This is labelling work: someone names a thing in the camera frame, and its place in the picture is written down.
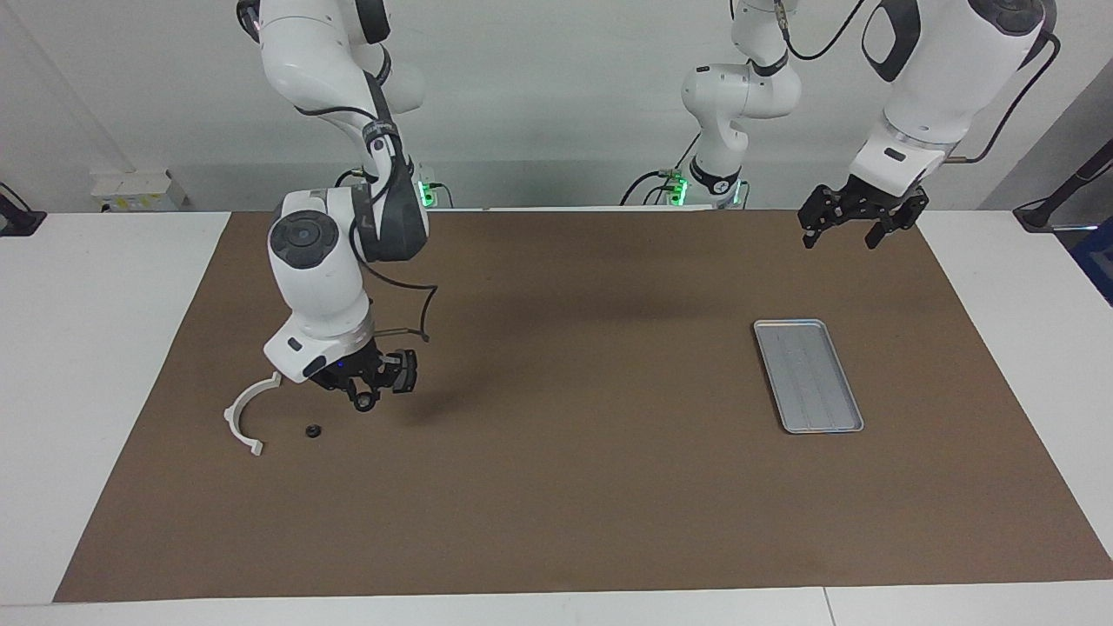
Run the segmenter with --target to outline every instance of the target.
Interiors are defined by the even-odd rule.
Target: white curved plastic part
[[[249,439],[245,437],[243,432],[240,432],[239,415],[244,412],[244,408],[247,407],[247,404],[252,400],[255,400],[255,398],[258,397],[264,391],[277,389],[278,385],[280,384],[282,384],[282,374],[275,372],[274,375],[272,375],[269,379],[265,381],[259,381],[253,384],[252,387],[245,389],[244,392],[239,394],[239,398],[237,398],[236,401],[232,403],[232,407],[228,407],[227,409],[224,410],[224,419],[225,421],[228,422],[228,428],[232,429],[233,437],[243,442],[244,446],[249,447],[252,449],[252,453],[255,454],[256,457],[263,453],[263,442],[259,441],[258,439]]]

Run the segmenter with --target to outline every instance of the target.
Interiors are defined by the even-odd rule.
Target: white table
[[[49,606],[227,218],[52,215],[0,239],[0,624],[1113,624],[1113,581]],[[1113,551],[1113,310],[1007,213],[920,225]]]

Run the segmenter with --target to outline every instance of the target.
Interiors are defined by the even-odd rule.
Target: brown table mat
[[[918,233],[435,215],[382,267],[442,285],[416,392],[358,414],[287,382],[245,413],[254,458],[221,411],[288,315],[268,218],[229,222],[56,600],[1113,578]],[[423,294],[368,290],[414,323]],[[802,316],[864,432],[781,430],[750,326]]]

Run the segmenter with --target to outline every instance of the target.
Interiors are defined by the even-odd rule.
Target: silver tray
[[[865,426],[827,325],[819,320],[754,324],[785,430],[858,432]]]

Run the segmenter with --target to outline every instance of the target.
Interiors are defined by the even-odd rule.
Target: black cable
[[[336,179],[336,183],[333,184],[333,187],[339,187],[348,178],[351,178],[353,176],[359,176],[362,173],[363,173],[363,170],[361,170],[361,169],[348,169],[344,174],[341,174],[341,177]]]
[[[994,130],[993,137],[989,138],[989,143],[985,145],[985,149],[982,150],[982,154],[979,154],[978,156],[973,157],[973,158],[971,158],[971,157],[951,157],[951,158],[948,158],[944,163],[952,164],[952,165],[972,165],[972,164],[981,162],[982,159],[984,159],[986,157],[986,155],[989,154],[989,150],[993,149],[994,144],[997,143],[997,138],[1001,137],[1002,130],[1005,129],[1005,125],[1008,124],[1009,118],[1013,117],[1013,111],[1016,110],[1016,107],[1020,106],[1021,100],[1023,100],[1024,97],[1028,95],[1028,91],[1031,91],[1032,88],[1035,87],[1036,82],[1040,81],[1040,78],[1044,75],[1044,72],[1047,71],[1047,68],[1050,68],[1051,65],[1055,62],[1055,59],[1058,58],[1060,50],[1062,50],[1062,48],[1063,48],[1062,42],[1058,40],[1057,37],[1055,37],[1054,33],[1047,32],[1045,30],[1045,31],[1043,31],[1041,33],[1041,37],[1044,37],[1048,41],[1051,41],[1051,46],[1052,46],[1051,56],[1047,57],[1046,61],[1044,61],[1044,65],[1043,65],[1043,67],[1040,68],[1040,71],[1035,72],[1032,76],[1032,79],[1028,80],[1028,84],[1024,86],[1024,89],[1021,89],[1021,92],[1016,96],[1016,99],[1013,100],[1013,104],[1008,107],[1008,110],[1005,111],[1005,117],[1001,118],[1001,124],[997,125],[997,129]]]
[[[27,204],[27,200],[24,200],[22,197],[20,197],[20,195],[16,193],[16,189],[12,189],[11,187],[9,187],[4,183],[0,183],[0,187],[2,187],[3,190],[6,190],[9,194],[11,194],[11,197],[13,197],[17,200],[19,200],[19,204],[23,205],[23,208],[27,209],[28,213],[31,213],[31,205]]]
[[[433,304],[433,296],[436,295],[436,292],[437,292],[437,290],[441,288],[441,286],[440,285],[413,285],[413,284],[410,284],[410,283],[403,283],[402,281],[395,281],[394,278],[384,276],[383,274],[376,272],[375,268],[372,267],[370,263],[366,263],[366,262],[363,261],[363,257],[359,256],[359,252],[356,250],[356,246],[355,246],[355,228],[356,228],[356,221],[353,219],[352,221],[352,227],[348,228],[348,244],[352,246],[352,252],[355,253],[356,261],[359,262],[359,265],[364,270],[366,270],[367,273],[370,273],[372,276],[374,276],[374,277],[378,278],[380,281],[382,281],[382,282],[391,285],[391,286],[394,286],[394,287],[398,287],[398,288],[403,288],[403,290],[410,290],[410,291],[427,291],[429,292],[429,295],[425,296],[425,304],[422,305],[422,307],[421,307],[421,327],[418,327],[418,329],[408,329],[408,327],[407,329],[398,329],[401,332],[403,332],[405,334],[417,335],[417,336],[421,338],[422,341],[424,341],[425,343],[429,343],[430,342],[430,336],[429,336],[429,333],[425,330],[426,329],[426,323],[429,322],[429,309]]]
[[[456,200],[452,199],[452,189],[449,188],[444,183],[433,183],[429,186],[430,189],[444,189],[449,193],[449,207],[456,208]]]
[[[366,111],[357,107],[328,107],[326,109],[303,109],[301,107],[294,107],[294,108],[297,109],[297,113],[308,117],[321,117],[323,115],[328,115],[331,113],[354,113],[356,115],[362,115],[367,119],[371,119],[372,121],[378,121],[378,118],[371,115],[370,111]]]
[[[673,169],[680,169],[680,166],[684,164],[684,159],[688,158],[688,155],[690,155],[692,153],[692,148],[696,147],[696,141],[699,141],[700,135],[702,135],[702,133],[697,133],[696,136],[692,137],[692,143],[688,144],[688,149],[684,150],[684,154],[680,156],[680,160],[677,162],[677,165],[676,165],[676,167],[673,167]],[[663,195],[663,194],[664,194],[664,192],[660,192],[660,193],[657,194],[657,199],[653,200],[654,205],[659,204],[661,202],[661,195]]]
[[[858,10],[866,3],[866,0],[858,0],[858,3],[850,10],[850,14],[846,17],[846,21],[844,21],[843,26],[840,26],[838,31],[835,32],[835,37],[833,37],[831,40],[815,55],[801,55],[800,51],[792,46],[792,38],[788,35],[788,19],[787,17],[785,17],[784,20],[781,19],[781,16],[785,13],[785,6],[781,3],[781,0],[776,0],[776,3],[778,8],[777,22],[780,25],[780,32],[785,37],[785,45],[788,46],[788,51],[792,52],[792,56],[801,61],[814,61],[830,51],[830,49],[835,47],[835,43],[843,38],[843,33],[846,32],[847,28],[849,28],[850,22],[854,21],[854,17],[858,14]]]
[[[646,174],[642,174],[641,176],[638,177],[637,180],[633,182],[633,185],[630,185],[630,188],[627,189],[627,193],[626,195],[622,196],[622,202],[619,203],[619,206],[626,206],[627,200],[630,199],[630,196],[633,194],[634,189],[637,189],[639,185],[641,185],[646,180],[649,180],[653,176],[657,176],[659,178],[664,178],[664,176],[662,176],[660,172],[647,172]]]
[[[657,193],[657,199],[653,200],[653,205],[656,206],[658,204],[661,204],[661,195],[668,190],[669,190],[668,185],[661,185],[660,187],[654,187],[650,189],[649,193],[646,194],[646,199],[641,200],[642,206],[649,206],[649,196],[653,195],[653,193]]]

